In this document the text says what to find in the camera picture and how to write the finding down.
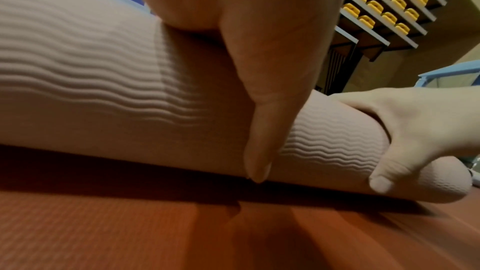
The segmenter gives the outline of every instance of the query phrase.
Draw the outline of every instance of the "rolled yoga mat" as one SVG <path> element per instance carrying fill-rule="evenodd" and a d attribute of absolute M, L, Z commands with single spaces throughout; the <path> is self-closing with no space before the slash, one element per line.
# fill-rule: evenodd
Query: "rolled yoga mat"
<path fill-rule="evenodd" d="M 117 0 L 0 0 L 0 105 L 3 145 L 245 176 L 253 103 L 227 52 Z M 388 146 L 313 91 L 268 179 L 373 194 Z M 389 196 L 452 202 L 471 184 L 444 157 Z"/>

